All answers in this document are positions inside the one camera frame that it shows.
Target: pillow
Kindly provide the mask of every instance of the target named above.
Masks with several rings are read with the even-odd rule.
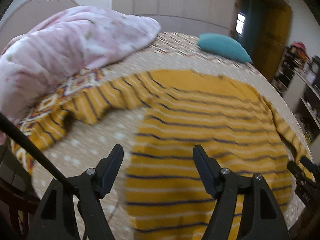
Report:
[[[233,38],[215,33],[203,33],[199,35],[199,38],[198,46],[204,51],[236,60],[240,63],[252,63],[245,49]]]

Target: metal bolt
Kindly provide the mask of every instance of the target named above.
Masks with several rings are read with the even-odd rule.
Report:
[[[86,173],[89,174],[89,175],[92,175],[96,172],[96,170],[94,168],[90,168],[90,169],[87,169]]]
[[[262,179],[262,175],[259,174],[259,173],[256,173],[256,174],[254,175],[254,177],[255,177],[257,180]]]
[[[230,170],[228,168],[222,168],[221,173],[224,175],[228,175],[230,173]]]

